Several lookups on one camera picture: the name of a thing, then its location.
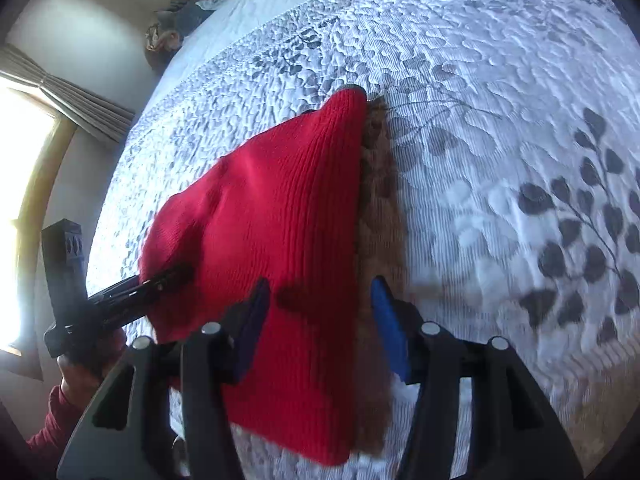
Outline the red sleeved left forearm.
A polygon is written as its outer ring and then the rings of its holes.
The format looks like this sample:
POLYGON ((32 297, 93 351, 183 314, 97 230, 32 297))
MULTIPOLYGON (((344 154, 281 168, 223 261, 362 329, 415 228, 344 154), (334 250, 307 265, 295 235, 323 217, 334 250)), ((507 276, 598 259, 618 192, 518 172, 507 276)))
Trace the red sleeved left forearm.
POLYGON ((73 393, 68 391, 66 382, 61 382, 51 390, 48 407, 43 427, 26 444, 39 470, 47 478, 54 479, 66 445, 84 409, 73 393))

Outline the person's left hand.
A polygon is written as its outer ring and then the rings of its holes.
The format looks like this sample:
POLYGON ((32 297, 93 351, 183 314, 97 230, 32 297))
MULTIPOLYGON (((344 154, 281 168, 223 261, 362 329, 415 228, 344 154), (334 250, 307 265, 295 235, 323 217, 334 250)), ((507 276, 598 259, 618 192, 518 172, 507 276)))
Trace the person's left hand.
POLYGON ((61 372, 61 391, 75 408, 85 411, 99 390, 104 377, 111 371, 126 349, 126 334, 122 328, 96 342, 91 365, 70 359, 63 354, 56 359, 61 372))

